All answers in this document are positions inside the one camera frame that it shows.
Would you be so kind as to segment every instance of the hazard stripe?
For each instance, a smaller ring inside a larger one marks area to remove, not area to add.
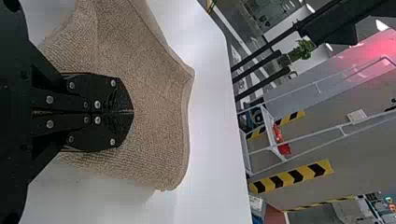
[[[265,126],[260,127],[254,130],[252,133],[247,134],[247,140],[258,138],[262,136],[262,134],[265,133],[265,131],[266,131]]]
[[[297,119],[301,119],[302,117],[304,117],[306,114],[304,111],[298,111],[298,112],[294,112],[291,115],[286,116],[283,119],[279,119],[275,122],[275,124],[279,127],[291,123]]]
[[[312,203],[312,204],[310,204],[308,206],[300,206],[300,207],[296,207],[296,208],[293,208],[293,209],[284,210],[284,212],[298,212],[298,211],[302,211],[302,210],[313,208],[313,207],[323,206],[323,205],[329,204],[329,203],[340,203],[340,202],[350,201],[350,200],[356,200],[356,197],[355,196],[347,196],[347,197],[340,198],[340,199],[328,200],[328,201],[323,202],[323,203]]]
[[[255,193],[265,193],[271,190],[291,186],[306,180],[334,173],[328,160],[317,161],[315,163],[299,167],[297,169],[283,172],[268,178],[249,184],[249,189]]]
[[[304,111],[300,111],[300,112],[295,112],[289,116],[286,116],[283,119],[279,119],[275,122],[275,124],[278,127],[281,127],[283,125],[286,125],[288,123],[291,123],[297,119],[302,118],[303,116],[305,116],[305,112]],[[265,133],[266,129],[265,127],[261,127],[259,130],[256,129],[254,130],[252,133],[247,134],[247,140],[251,140],[251,139],[255,139],[255,138],[259,138],[260,136],[262,136],[263,133]]]

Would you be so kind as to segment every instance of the metal bar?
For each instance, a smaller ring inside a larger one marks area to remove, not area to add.
[[[271,82],[277,80],[278,78],[287,75],[289,72],[290,72],[290,68],[289,67],[283,68],[282,70],[280,70],[277,73],[269,76],[268,78],[266,78],[262,82],[258,83],[257,85],[253,86],[252,88],[248,89],[247,91],[244,91],[244,92],[242,92],[239,95],[236,95],[235,96],[235,101],[236,102],[241,101],[242,99],[244,99],[245,97],[249,96],[253,92],[258,91],[259,89],[265,87],[266,85],[269,85]]]
[[[262,110],[262,116],[264,118],[264,123],[265,127],[267,130],[267,136],[268,136],[268,141],[270,142],[270,150],[281,160],[281,161],[287,161],[286,158],[279,153],[279,150],[276,146],[276,140],[275,140],[275,135],[274,135],[274,121],[271,118],[270,113],[264,108],[264,106],[261,107]]]
[[[361,72],[361,71],[363,71],[363,70],[369,68],[370,66],[373,66],[373,65],[376,64],[376,63],[381,62],[382,60],[387,60],[387,61],[389,61],[391,64],[393,64],[393,66],[396,67],[396,62],[394,62],[394,61],[393,61],[390,57],[388,57],[388,56],[383,56],[383,57],[381,57],[379,60],[375,60],[375,61],[371,61],[371,62],[368,62],[368,63],[363,64],[362,66],[364,66],[364,65],[368,65],[368,66],[365,66],[365,67],[362,68],[361,70],[358,70],[357,72],[355,72],[355,74],[358,74],[359,72]],[[302,89],[304,89],[304,88],[307,88],[307,87],[310,87],[310,86],[312,86],[312,85],[315,85],[316,83],[319,83],[319,82],[321,82],[321,81],[323,81],[323,80],[326,80],[326,79],[328,79],[328,78],[330,78],[330,77],[336,77],[336,76],[339,76],[339,75],[341,75],[341,74],[344,74],[345,72],[350,71],[350,70],[355,69],[355,68],[356,68],[356,67],[348,68],[347,70],[344,70],[344,71],[342,71],[342,72],[339,72],[339,73],[336,73],[336,74],[331,75],[331,76],[329,76],[329,77],[325,77],[325,78],[322,78],[322,79],[320,79],[320,80],[318,80],[318,81],[309,83],[309,84],[307,84],[307,85],[305,85],[305,86],[302,86],[302,87],[300,87],[300,88],[298,88],[298,89],[296,89],[296,90],[294,90],[294,91],[286,92],[286,93],[281,94],[281,95],[279,95],[279,96],[277,96],[277,97],[275,97],[275,98],[273,98],[273,99],[267,100],[267,101],[265,101],[264,103],[261,103],[261,104],[258,104],[258,105],[254,105],[254,106],[252,106],[252,107],[250,107],[250,108],[248,108],[248,109],[239,111],[237,115],[244,114],[244,113],[248,112],[248,111],[251,110],[251,109],[254,109],[254,108],[259,107],[259,106],[264,105],[264,104],[268,104],[268,103],[273,102],[273,101],[275,101],[275,100],[277,100],[277,99],[280,99],[280,98],[282,98],[282,97],[284,97],[284,96],[290,95],[290,94],[295,93],[295,92],[297,92],[297,91],[300,91],[300,90],[302,90]]]
[[[283,39],[285,39],[286,37],[288,37],[289,35],[291,35],[292,33],[296,32],[296,31],[299,31],[301,37],[306,36],[306,34],[304,34],[304,32],[300,32],[300,30],[302,30],[302,28],[304,28],[312,20],[316,19],[317,17],[319,17],[321,14],[325,13],[330,8],[336,6],[341,1],[343,1],[343,0],[332,0],[330,3],[326,4],[324,7],[321,7],[316,13],[309,15],[307,18],[303,19],[302,21],[298,21],[292,27],[290,27],[289,30],[285,31],[283,34],[281,34],[278,37],[276,37],[275,39],[271,40],[265,46],[261,47],[260,49],[256,50],[255,52],[253,52],[252,54],[247,56],[240,63],[237,63],[236,65],[234,65],[231,68],[231,72],[238,70],[240,67],[244,66],[245,64],[250,62],[252,59],[256,58],[257,56],[259,56],[266,50],[270,49],[273,45],[279,43],[280,41],[282,41]]]
[[[259,63],[254,64],[253,66],[251,66],[248,70],[246,70],[245,72],[243,72],[239,76],[234,77],[233,78],[233,84],[235,84],[236,82],[242,80],[244,77],[247,77],[248,75],[250,75],[251,73],[255,72],[260,67],[262,67],[262,66],[268,64],[269,62],[271,62],[272,60],[280,57],[280,55],[282,55],[282,53],[280,52],[280,50],[277,50],[276,52],[274,52],[273,54],[271,54],[270,56],[268,56],[264,60],[260,61]]]
[[[365,119],[364,121],[369,120],[369,119],[375,119],[375,118],[378,118],[378,117],[383,117],[383,116],[386,116],[386,115],[389,115],[389,114],[392,114],[392,113],[395,113],[395,114],[396,114],[396,111],[390,111],[390,112],[385,112],[385,113],[376,114],[376,115],[374,115],[374,116],[371,116],[371,117]],[[330,144],[332,144],[332,143],[334,143],[334,142],[337,142],[337,141],[339,141],[339,140],[341,140],[341,139],[347,138],[347,137],[349,137],[349,136],[351,136],[351,135],[354,135],[354,134],[357,134],[357,133],[361,133],[361,132],[367,131],[367,130],[369,130],[369,129],[371,129],[371,128],[374,128],[375,126],[378,126],[378,125],[380,125],[380,124],[389,122],[389,121],[391,121],[391,120],[393,120],[393,119],[396,119],[396,117],[392,117],[392,118],[390,118],[390,119],[385,119],[385,120],[382,120],[382,121],[380,121],[380,122],[378,122],[378,123],[376,123],[376,124],[369,125],[369,126],[367,126],[367,127],[365,127],[365,128],[362,128],[362,129],[360,129],[360,130],[358,130],[358,131],[356,131],[356,132],[349,133],[347,136],[343,136],[343,135],[342,135],[342,136],[340,136],[340,137],[338,137],[338,138],[334,138],[333,140],[331,140],[331,141],[329,141],[329,142],[327,142],[327,143],[324,143],[324,144],[322,144],[322,145],[320,145],[320,146],[317,146],[317,147],[313,147],[313,148],[311,148],[311,149],[309,149],[309,150],[307,150],[307,151],[305,151],[305,152],[303,152],[303,153],[301,153],[301,154],[299,154],[299,155],[296,155],[296,156],[294,156],[294,157],[291,157],[291,158],[288,159],[288,161],[292,161],[292,160],[298,159],[298,158],[300,158],[300,157],[302,157],[302,156],[304,156],[304,155],[306,155],[306,154],[308,154],[308,153],[310,153],[310,152],[316,151],[316,150],[318,150],[318,149],[320,149],[320,148],[322,148],[322,147],[326,147],[326,146],[328,146],[328,145],[330,145]],[[339,127],[345,127],[345,126],[348,126],[348,125],[353,125],[353,123],[352,123],[352,122],[349,122],[349,123],[346,123],[346,124],[343,124],[343,125],[338,125],[338,126],[335,127],[335,129],[338,129]],[[291,141],[284,142],[284,143],[279,144],[279,145],[288,144],[289,142],[294,142],[294,141],[291,140]],[[259,172],[255,172],[254,175],[260,174],[260,173],[262,173],[262,172],[266,172],[266,171],[271,170],[271,169],[273,169],[273,168],[275,168],[275,167],[277,167],[277,166],[279,166],[279,165],[282,165],[282,164],[284,164],[284,163],[285,163],[285,161],[282,161],[282,162],[280,162],[280,163],[278,163],[278,164],[275,164],[275,165],[272,165],[272,166],[270,166],[270,167],[267,167],[267,168],[265,168],[265,169],[263,169],[263,170],[260,170]]]
[[[252,54],[247,56],[240,63],[237,63],[236,65],[234,65],[231,68],[231,72],[234,72],[234,71],[238,70],[239,68],[241,68],[242,66],[244,66],[245,64],[250,62],[252,59],[256,58],[257,56],[259,56],[260,54],[262,54],[266,50],[270,49],[273,45],[279,43],[280,41],[282,41],[283,39],[285,39],[286,37],[288,37],[289,35],[291,35],[292,33],[296,32],[296,31],[297,31],[296,26],[292,26],[291,28],[289,28],[289,30],[287,30],[283,34],[279,35],[275,39],[271,40],[268,44],[264,45],[263,47],[261,47],[260,49],[258,49],[256,51],[254,51]]]
[[[396,110],[392,110],[392,111],[389,111],[389,112],[383,112],[383,113],[379,113],[379,114],[376,114],[376,115],[372,115],[372,116],[370,116],[370,117],[368,117],[368,118],[366,118],[366,119],[363,119],[360,123],[363,123],[363,122],[365,122],[365,121],[367,121],[367,120],[370,120],[370,119],[376,119],[376,118],[379,118],[379,117],[383,117],[383,116],[386,116],[386,115],[389,115],[389,114],[392,114],[392,113],[395,113],[395,114],[396,114]],[[345,123],[345,124],[336,125],[336,126],[333,126],[333,127],[331,127],[331,128],[328,128],[328,129],[321,130],[321,131],[316,132],[316,133],[310,133],[310,134],[306,134],[306,135],[303,135],[303,136],[300,136],[300,137],[291,139],[291,140],[289,140],[289,141],[286,141],[286,142],[277,144],[276,146],[277,146],[277,147],[280,147],[280,146],[283,146],[283,145],[286,145],[286,144],[290,144],[290,143],[293,143],[293,142],[297,142],[297,141],[299,141],[299,140],[302,140],[302,139],[305,139],[305,138],[308,138],[308,137],[312,137],[312,136],[319,135],[319,134],[321,134],[321,133],[326,133],[326,132],[333,131],[333,130],[337,130],[337,129],[339,130],[339,129],[342,129],[342,128],[344,128],[344,127],[346,127],[346,126],[349,126],[349,125],[354,125],[354,123],[353,123],[352,121],[350,121],[350,122]],[[270,147],[265,147],[265,148],[263,148],[263,149],[260,149],[260,150],[254,151],[254,152],[250,152],[249,155],[257,154],[257,153],[263,152],[263,151],[265,151],[265,150],[270,150],[270,149],[271,149]]]

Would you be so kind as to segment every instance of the screw head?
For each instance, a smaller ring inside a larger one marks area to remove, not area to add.
[[[99,109],[101,107],[101,103],[99,101],[95,101],[95,108]]]
[[[67,142],[74,143],[74,136],[70,135],[69,138],[67,139]]]
[[[47,104],[52,105],[53,104],[53,97],[52,96],[47,96],[46,102],[47,102]]]
[[[89,122],[90,122],[90,118],[85,117],[85,118],[84,118],[84,123],[89,123]]]
[[[47,121],[47,128],[48,129],[52,129],[54,125],[55,125],[55,123],[53,122],[53,120]]]
[[[95,118],[95,124],[100,124],[102,122],[100,117]]]
[[[69,83],[70,90],[73,90],[75,87],[76,87],[76,84],[74,82]]]

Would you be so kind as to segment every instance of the black metal frame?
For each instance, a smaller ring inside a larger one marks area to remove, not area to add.
[[[0,223],[18,223],[27,188],[62,148],[119,147],[134,119],[119,78],[60,74],[29,41],[17,0],[0,1]]]
[[[331,44],[356,45],[359,40],[355,24],[367,16],[396,17],[394,0],[332,0],[302,21],[297,21],[283,34],[247,56],[231,68],[234,72],[256,58],[273,45],[294,32],[301,37],[308,35],[317,45]]]

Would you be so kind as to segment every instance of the white tabletop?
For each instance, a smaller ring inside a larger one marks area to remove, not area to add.
[[[74,5],[21,2],[35,44]],[[170,46],[196,72],[184,181],[174,191],[159,192],[53,162],[31,184],[21,223],[251,223],[224,35],[196,0],[148,3]]]

